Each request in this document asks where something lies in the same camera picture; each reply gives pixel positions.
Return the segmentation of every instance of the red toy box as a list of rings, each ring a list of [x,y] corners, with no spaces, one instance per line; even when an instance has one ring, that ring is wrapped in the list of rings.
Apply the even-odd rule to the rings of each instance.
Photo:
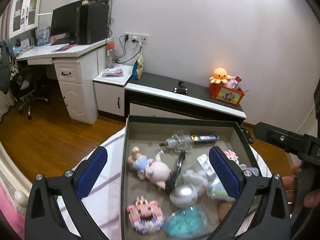
[[[241,89],[230,89],[220,84],[211,84],[209,89],[212,98],[233,104],[235,106],[240,104],[240,101],[244,96],[244,93]]]

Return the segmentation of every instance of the power outlet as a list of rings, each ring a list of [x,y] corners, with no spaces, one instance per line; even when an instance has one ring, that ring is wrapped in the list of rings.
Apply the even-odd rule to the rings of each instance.
[[[138,34],[131,35],[131,48],[134,49],[137,47],[137,42],[132,42],[133,40],[140,41],[140,35],[138,35]]]
[[[140,42],[143,42],[143,45],[148,44],[149,35],[147,34],[140,34]]]
[[[124,36],[126,36],[126,35],[128,35],[128,37],[129,37],[129,39],[127,40],[127,42],[129,43],[130,41],[131,41],[131,33],[124,33],[123,34]]]

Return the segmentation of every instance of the baseboard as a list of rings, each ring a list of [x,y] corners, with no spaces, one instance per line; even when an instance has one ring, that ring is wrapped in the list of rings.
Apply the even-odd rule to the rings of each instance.
[[[117,120],[117,121],[120,121],[120,122],[126,122],[126,120],[127,120],[127,118],[124,117],[124,116],[108,113],[108,112],[101,111],[101,110],[98,110],[98,115],[106,117],[106,118],[110,118],[110,119],[113,119],[113,120]]]

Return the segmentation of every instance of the dark green box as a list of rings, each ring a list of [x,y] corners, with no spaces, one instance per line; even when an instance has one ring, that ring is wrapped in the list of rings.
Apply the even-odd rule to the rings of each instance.
[[[217,134],[220,140],[226,143],[229,150],[233,150],[239,157],[239,162],[246,164],[248,167],[256,167],[259,169],[256,159],[244,137],[239,125],[236,122],[225,121],[207,121],[207,120],[190,120],[190,119],[174,119],[162,117],[147,117],[129,115],[126,124],[122,174],[121,174],[121,233],[123,240],[151,240],[151,239],[170,239],[163,230],[151,235],[142,235],[136,233],[131,227],[127,214],[127,207],[136,201],[137,196],[144,196],[148,201],[156,200],[167,219],[172,213],[176,212],[176,208],[170,201],[169,195],[159,190],[156,185],[150,181],[140,181],[136,172],[132,171],[127,164],[127,159],[131,154],[134,146],[138,146],[140,152],[148,158],[155,158],[156,151],[160,149],[159,143],[165,141],[172,134],[179,130],[187,130],[192,135],[209,135]],[[184,173],[194,162],[196,158],[202,154],[209,154],[209,149],[214,146],[203,145],[194,146],[191,153],[187,154],[186,160],[182,166]],[[171,153],[161,156],[161,160],[170,168],[173,168],[177,162],[179,154]],[[181,175],[177,184],[182,183]],[[217,215],[218,201],[210,199],[206,194],[199,198],[197,204],[204,207],[214,230],[220,220]]]

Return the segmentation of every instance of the computer monitor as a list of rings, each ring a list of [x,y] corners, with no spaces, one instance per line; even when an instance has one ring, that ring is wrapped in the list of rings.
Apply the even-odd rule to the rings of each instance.
[[[51,36],[67,33],[69,37],[59,39],[51,45],[76,43],[76,15],[77,8],[83,0],[66,4],[53,10],[51,21]]]

